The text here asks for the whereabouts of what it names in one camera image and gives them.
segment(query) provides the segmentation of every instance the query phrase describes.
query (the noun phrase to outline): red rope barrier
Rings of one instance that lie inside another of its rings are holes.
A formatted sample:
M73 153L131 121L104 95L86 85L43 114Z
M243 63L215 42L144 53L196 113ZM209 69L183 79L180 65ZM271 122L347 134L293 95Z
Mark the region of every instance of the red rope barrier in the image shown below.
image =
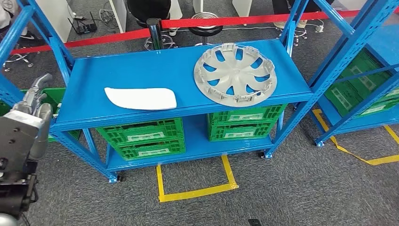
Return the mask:
M338 11L342 17L353 17L359 13L360 10L351 11ZM212 19L179 19L179 20L162 20L163 28L173 27L198 27L198 26L211 26L211 25L239 25L239 24L262 24L287 21L289 14L281 15L264 15L264 16L248 16L248 17L221 17ZM328 19L328 16L323 12L314 13L303 13L302 20L314 20L314 19ZM140 38L149 37L150 33L148 29L141 29L126 33L105 35L97 38L84 39L79 41L70 41L65 43L67 48L89 46L96 44L104 44L117 41L134 40ZM23 54L32 53L39 51L49 51L50 46L38 46L32 48L20 48L14 49L11 54Z

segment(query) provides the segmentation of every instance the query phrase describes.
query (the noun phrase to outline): antenna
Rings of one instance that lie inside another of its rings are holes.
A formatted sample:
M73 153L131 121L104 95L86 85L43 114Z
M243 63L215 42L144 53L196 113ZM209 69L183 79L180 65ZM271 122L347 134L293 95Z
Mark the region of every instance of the antenna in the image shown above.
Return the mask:
M73 23L71 22L71 20L68 18L68 21L69 21L69 23L72 25L72 28L73 28L73 30L76 32L76 33L78 33L77 31L76 31L76 28L75 28L75 26L73 26Z
M93 14L91 14L91 11L90 11L90 16L91 16L91 20L93 21L94 25L97 27L96 22L95 22L95 20L93 18Z

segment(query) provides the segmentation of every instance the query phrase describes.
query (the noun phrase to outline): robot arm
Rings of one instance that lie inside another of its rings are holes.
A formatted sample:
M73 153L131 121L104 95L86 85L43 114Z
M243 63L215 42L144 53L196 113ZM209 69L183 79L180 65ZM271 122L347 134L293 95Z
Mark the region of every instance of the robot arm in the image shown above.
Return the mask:
M50 104L41 104L51 74L38 78L23 100L0 117L0 226L17 225L22 212L38 199L37 160L48 145Z

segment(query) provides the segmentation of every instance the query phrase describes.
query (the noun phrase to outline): blue metal shelf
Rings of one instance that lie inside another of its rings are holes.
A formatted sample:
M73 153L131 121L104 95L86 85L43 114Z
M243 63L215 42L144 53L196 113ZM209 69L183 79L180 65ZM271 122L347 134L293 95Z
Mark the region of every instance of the blue metal shelf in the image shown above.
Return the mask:
M337 124L342 119L336 108L324 95L317 103L331 125ZM333 135L396 123L399 123L399 105L388 111L352 119L338 131L334 132Z
M257 106L310 99L311 90L279 40L239 44L257 48L276 67L277 88ZM234 109L208 99L194 82L195 63L212 47L214 45L77 59L53 128L66 131ZM121 108L109 101L105 87L169 88L176 95L177 108L164 111Z
M375 34L370 38L368 44L365 45L367 50L383 65L388 67L399 63L399 25L389 25L379 28ZM389 70L393 77L398 77L399 67ZM399 123L399 105L392 109L380 113L375 113L357 118L356 115L368 108L374 100L380 96L385 95L390 89L398 85L398 79L391 78L385 82L379 89L385 90L380 93L374 91L367 100L353 109L345 117L341 117L334 105L326 98L325 95L321 96L317 101L320 109L330 123L329 131L325 132L319 125L317 119L310 113L318 128L322 132L321 136L316 139L318 146L322 146L323 142L336 134L358 131L362 129L370 129L383 125L390 125Z
M204 114L183 117L183 127L186 153L125 161L109 146L107 150L107 169L110 171L117 171L156 166L158 164L215 157L222 154L262 150L273 146L270 137L263 139L209 142L207 137L206 115Z
M7 59L28 21L32 21L44 40L51 46L67 86L61 110L57 120L50 128L50 134L87 164L105 175L110 182L117 182L116 171L119 170L207 158L224 153L264 150L265 157L271 158L279 145L366 43L370 43L370 46L380 45L379 49L385 48L385 51L392 49L392 42L387 37L369 40L398 6L399 0L368 0L351 24L348 24L325 0L314 0L322 11L326 12L332 21L343 30L343 36L312 79L306 83L290 56L293 50L295 27L308 1L295 1L286 23L287 26L279 39L240 43L259 49L276 66L277 88L270 98L257 106L298 102L296 112L286 120L286 123L283 123L284 114L279 118L276 136L273 140L270 137L212 143L207 140L204 114L234 109L212 102L198 90L194 83L194 64L206 49L213 47L211 45L73 59L36 1L19 0L22 11L0 43L0 63ZM396 33L388 34L388 36L398 37ZM391 54L392 59L397 59L397 54L399 51ZM391 64L389 59L385 57L384 59L387 64ZM120 108L108 100L104 92L105 87L169 88L176 94L177 108L164 111ZM22 97L23 94L18 88L0 74L0 98L12 105L20 101ZM322 97L320 100L322 108L323 101ZM334 127L337 127L338 123L350 121L354 117L348 116L339 119L334 115L334 111L326 113L329 120L332 123L335 122L332 129L336 129ZM107 161L104 163L99 157L88 129L171 117L184 117L187 150L184 154L124 161L112 148L108 148ZM384 115L384 118L391 119L391 116ZM361 121L365 120L367 120L366 117L356 121L362 123ZM89 149L66 132L72 129L83 129Z

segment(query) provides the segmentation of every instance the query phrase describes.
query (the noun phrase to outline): caster wheel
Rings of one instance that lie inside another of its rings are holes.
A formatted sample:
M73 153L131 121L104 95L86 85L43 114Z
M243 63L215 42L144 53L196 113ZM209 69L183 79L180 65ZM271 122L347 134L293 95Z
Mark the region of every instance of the caster wheel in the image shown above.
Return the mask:
M258 157L264 159L265 158L264 152L258 152Z
M324 147L324 142L320 141L316 144L317 147Z
M125 177L123 177L123 176L121 176L121 175L118 175L118 176L116 177L116 183L123 182L124 180L125 180Z

